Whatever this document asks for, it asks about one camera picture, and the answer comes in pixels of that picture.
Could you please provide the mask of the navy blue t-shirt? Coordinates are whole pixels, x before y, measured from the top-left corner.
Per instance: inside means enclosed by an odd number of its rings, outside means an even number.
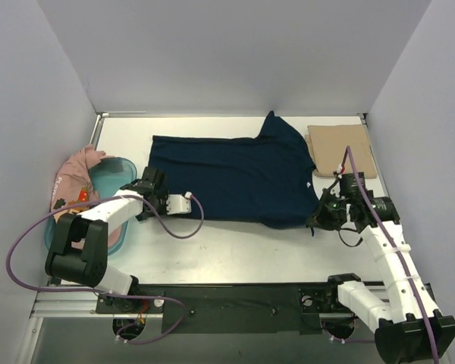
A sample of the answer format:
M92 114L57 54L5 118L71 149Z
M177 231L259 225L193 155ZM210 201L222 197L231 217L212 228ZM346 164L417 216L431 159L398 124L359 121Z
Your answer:
M200 201L191 218L293 228L319 204L308 146L274 112L255 137L154 136L148 165L165 172L169 193L191 192Z

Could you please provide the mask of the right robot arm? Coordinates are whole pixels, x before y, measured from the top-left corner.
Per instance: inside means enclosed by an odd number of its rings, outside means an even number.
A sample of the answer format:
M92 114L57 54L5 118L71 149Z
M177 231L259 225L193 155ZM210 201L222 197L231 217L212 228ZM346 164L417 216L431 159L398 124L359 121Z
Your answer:
M431 359L438 362L455 338L455 318L443 315L416 269L411 247L403 236L400 216L386 196L366 189L362 172L335 175L306 225L340 233L347 223L364 243L380 272L387 294L379 299L355 274L329 277L323 292L332 310L348 308L373 332L375 345L386 363Z

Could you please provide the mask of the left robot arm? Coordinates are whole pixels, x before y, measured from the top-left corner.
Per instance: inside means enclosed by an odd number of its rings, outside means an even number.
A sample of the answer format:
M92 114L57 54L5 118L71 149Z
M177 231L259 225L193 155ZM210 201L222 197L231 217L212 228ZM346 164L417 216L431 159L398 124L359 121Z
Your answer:
M145 221L166 213L165 179L163 171L146 167L141 178L122 186L112 199L76 215L64 213L56 223L46 274L114 293L114 304L121 311L136 310L141 301L138 279L108 264L109 237L132 218Z

